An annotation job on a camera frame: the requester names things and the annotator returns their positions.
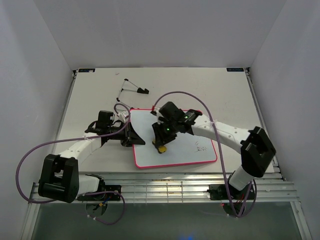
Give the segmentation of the yellow whiteboard eraser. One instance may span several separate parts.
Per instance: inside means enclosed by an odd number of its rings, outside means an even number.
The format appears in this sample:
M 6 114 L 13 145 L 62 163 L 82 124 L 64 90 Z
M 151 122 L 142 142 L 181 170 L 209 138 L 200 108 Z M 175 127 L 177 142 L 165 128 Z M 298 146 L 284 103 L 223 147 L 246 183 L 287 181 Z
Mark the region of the yellow whiteboard eraser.
M 153 139 L 152 144 L 159 154 L 163 154 L 167 151 L 166 146 L 161 141 L 156 141 L 155 139 Z

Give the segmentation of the pink framed whiteboard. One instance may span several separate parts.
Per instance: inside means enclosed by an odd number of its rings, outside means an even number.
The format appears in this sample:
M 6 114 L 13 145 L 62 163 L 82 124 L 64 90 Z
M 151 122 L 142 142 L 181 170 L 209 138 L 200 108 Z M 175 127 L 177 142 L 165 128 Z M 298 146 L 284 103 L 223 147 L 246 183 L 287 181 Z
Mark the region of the pink framed whiteboard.
M 133 145 L 133 158 L 137 168 L 163 168 L 184 165 L 214 163 L 218 160 L 214 143 L 211 139 L 178 133 L 175 140 L 165 145 L 166 151 L 158 153 L 152 140 L 155 139 L 152 124 L 157 119 L 150 109 L 132 109 L 130 123 L 144 145 Z

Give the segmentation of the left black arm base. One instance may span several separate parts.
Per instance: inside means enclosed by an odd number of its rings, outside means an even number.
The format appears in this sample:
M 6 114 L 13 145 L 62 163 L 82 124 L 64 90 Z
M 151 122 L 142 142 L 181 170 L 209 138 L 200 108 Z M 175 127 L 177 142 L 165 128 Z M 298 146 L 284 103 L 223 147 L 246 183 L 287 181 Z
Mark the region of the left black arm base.
M 121 193 L 122 186 L 121 185 L 105 185 L 103 187 L 99 187 L 98 192 L 117 192 Z M 105 200 L 108 201 L 120 201 L 121 198 L 116 193 L 103 193 L 103 194 L 97 194 L 97 195 L 79 195 L 77 197 L 78 201 L 96 201 L 96 202 L 103 202 Z

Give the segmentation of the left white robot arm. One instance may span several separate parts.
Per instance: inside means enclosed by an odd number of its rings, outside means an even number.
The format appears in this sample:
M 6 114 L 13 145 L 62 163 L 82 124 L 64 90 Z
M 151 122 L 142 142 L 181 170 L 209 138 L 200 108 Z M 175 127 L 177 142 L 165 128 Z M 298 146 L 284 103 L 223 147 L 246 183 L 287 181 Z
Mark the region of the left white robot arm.
M 123 147 L 146 144 L 130 122 L 125 118 L 115 120 L 115 114 L 106 110 L 101 110 L 97 120 L 84 132 L 85 139 L 76 141 L 59 154 L 45 157 L 38 182 L 41 197 L 71 203 L 89 193 L 95 200 L 102 199 L 106 195 L 103 178 L 95 174 L 80 175 L 80 164 L 109 140 L 120 141 Z

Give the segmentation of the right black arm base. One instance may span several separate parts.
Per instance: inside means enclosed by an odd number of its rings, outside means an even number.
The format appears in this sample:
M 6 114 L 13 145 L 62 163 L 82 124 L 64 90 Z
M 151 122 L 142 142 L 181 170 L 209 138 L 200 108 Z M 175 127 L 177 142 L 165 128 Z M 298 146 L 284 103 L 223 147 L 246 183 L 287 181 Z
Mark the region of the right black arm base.
M 237 190 L 231 185 L 229 186 L 230 196 L 233 200 L 244 200 L 249 186 L 247 185 L 243 190 Z M 211 200 L 228 200 L 227 189 L 224 184 L 210 184 L 207 190 Z M 253 200 L 255 197 L 254 187 L 251 186 L 248 193 L 248 200 Z

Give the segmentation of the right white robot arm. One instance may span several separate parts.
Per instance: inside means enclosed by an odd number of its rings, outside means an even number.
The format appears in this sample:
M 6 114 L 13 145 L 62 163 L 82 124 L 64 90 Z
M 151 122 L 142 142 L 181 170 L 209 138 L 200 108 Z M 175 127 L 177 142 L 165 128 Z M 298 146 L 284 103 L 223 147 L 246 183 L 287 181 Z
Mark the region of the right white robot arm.
M 237 199 L 244 188 L 255 178 L 262 178 L 276 155 L 276 149 L 266 131 L 237 128 L 219 121 L 212 121 L 199 110 L 183 111 L 169 101 L 161 108 L 153 107 L 151 114 L 157 121 L 152 124 L 158 153 L 165 151 L 165 145 L 176 139 L 179 133 L 204 137 L 225 145 L 241 156 L 241 165 L 227 180 L 226 194 Z

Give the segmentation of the left blue table label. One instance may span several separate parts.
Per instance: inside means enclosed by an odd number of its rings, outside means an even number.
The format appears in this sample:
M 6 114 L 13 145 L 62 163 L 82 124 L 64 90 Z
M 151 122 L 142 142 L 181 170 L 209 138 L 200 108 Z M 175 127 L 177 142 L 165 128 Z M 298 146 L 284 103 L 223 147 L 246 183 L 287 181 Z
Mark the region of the left blue table label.
M 78 70 L 79 73 L 94 73 L 95 72 L 95 68 L 80 68 Z

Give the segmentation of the blue table label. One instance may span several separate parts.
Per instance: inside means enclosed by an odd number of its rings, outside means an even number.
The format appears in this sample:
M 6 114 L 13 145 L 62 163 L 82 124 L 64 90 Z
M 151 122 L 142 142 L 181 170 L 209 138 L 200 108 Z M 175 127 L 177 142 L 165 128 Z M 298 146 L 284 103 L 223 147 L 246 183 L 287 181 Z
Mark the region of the blue table label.
M 94 73 L 95 72 L 95 68 L 80 68 L 78 70 L 79 73 Z
M 242 67 L 227 67 L 227 72 L 244 72 L 244 69 Z

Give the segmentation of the right blue table label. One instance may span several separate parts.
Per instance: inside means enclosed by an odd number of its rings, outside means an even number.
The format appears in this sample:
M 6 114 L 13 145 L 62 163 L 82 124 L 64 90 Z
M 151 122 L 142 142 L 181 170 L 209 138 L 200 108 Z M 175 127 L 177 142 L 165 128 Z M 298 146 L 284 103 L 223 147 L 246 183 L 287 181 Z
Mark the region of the right blue table label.
M 242 67 L 227 67 L 227 72 L 244 72 L 244 69 Z

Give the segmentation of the aluminium rail frame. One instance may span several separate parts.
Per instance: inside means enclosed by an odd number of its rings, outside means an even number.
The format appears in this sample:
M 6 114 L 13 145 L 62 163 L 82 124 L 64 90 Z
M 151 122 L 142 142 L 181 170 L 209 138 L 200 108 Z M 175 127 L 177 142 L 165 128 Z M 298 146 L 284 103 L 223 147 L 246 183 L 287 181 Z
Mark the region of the aluminium rail frame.
M 208 189 L 223 184 L 221 174 L 187 173 L 106 173 L 106 184 L 120 185 L 127 203 L 208 203 Z M 257 202 L 298 202 L 293 182 L 285 181 L 280 173 L 266 174 L 256 180 Z

